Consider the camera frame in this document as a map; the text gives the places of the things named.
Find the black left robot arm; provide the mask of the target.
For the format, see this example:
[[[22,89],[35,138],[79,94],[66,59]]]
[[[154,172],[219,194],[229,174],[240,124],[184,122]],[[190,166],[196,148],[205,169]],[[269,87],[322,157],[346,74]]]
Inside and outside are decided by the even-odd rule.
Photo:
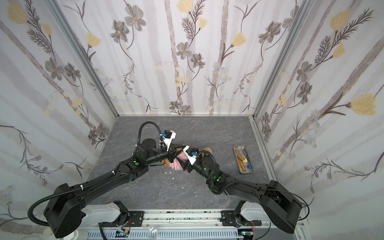
[[[109,173],[93,180],[70,187],[62,184],[55,189],[54,197],[48,200],[44,216],[56,238],[63,238],[76,230],[86,216],[82,209],[109,191],[132,182],[146,172],[150,165],[174,158],[183,145],[171,144],[168,149],[157,148],[150,139],[139,144],[133,155],[119,162]]]

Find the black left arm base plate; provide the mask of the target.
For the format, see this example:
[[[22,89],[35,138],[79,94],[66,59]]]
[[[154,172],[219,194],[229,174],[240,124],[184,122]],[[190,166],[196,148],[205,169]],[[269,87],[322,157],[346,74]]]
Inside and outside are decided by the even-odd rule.
[[[122,212],[115,220],[118,227],[141,227],[144,220],[144,211]]]

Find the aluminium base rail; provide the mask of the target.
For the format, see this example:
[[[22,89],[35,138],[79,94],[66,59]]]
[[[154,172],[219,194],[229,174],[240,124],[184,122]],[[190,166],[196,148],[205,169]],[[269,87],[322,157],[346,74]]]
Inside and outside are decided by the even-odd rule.
[[[134,210],[144,211],[141,227],[114,227],[97,224],[84,227],[89,240],[307,240],[299,224],[292,234],[276,227],[261,207],[234,210],[246,220],[261,221],[261,226],[223,227],[222,209]]]

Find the pink bear hoodie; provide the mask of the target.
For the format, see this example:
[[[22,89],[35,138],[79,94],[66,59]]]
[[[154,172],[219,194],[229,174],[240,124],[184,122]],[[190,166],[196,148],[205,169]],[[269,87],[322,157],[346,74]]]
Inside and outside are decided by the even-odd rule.
[[[183,169],[181,163],[185,163],[187,160],[187,155],[185,153],[181,153],[172,163],[169,164],[169,167],[175,171],[181,171]]]

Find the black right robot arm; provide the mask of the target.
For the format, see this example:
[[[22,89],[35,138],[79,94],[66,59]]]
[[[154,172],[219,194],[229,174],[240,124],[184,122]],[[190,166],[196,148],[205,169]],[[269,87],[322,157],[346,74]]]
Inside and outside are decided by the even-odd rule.
[[[239,180],[220,170],[213,155],[200,151],[192,165],[187,153],[175,158],[184,171],[196,171],[206,179],[209,190],[215,195],[226,193],[238,196],[247,202],[259,204],[271,222],[280,230],[292,234],[300,220],[302,203],[298,196],[289,192],[279,182],[271,180],[268,184],[257,184]]]

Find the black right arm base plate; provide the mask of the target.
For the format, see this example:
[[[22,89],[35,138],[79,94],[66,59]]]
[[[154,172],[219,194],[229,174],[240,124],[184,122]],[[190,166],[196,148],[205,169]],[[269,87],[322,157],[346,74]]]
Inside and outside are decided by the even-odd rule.
[[[239,213],[236,213],[234,210],[228,211],[223,210],[221,211],[221,218],[220,222],[222,223],[223,227],[253,227],[253,226],[261,226],[261,221],[248,221],[244,217],[242,217]]]

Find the metal tray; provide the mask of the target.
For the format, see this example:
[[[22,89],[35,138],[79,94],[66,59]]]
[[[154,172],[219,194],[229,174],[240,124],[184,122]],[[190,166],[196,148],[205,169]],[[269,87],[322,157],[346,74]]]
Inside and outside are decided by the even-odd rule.
[[[246,146],[237,145],[234,146],[233,149],[240,174],[252,174],[254,172],[254,168],[252,166]]]

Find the wooden pieces in tray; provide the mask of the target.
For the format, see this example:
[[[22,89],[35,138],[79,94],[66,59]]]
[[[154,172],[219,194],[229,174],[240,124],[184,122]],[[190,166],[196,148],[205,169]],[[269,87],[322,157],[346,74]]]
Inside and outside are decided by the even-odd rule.
[[[241,171],[241,173],[251,173],[252,172],[252,166],[250,162],[248,161],[248,157],[246,153],[244,152],[243,148],[235,148],[235,155],[238,161],[238,166]]]

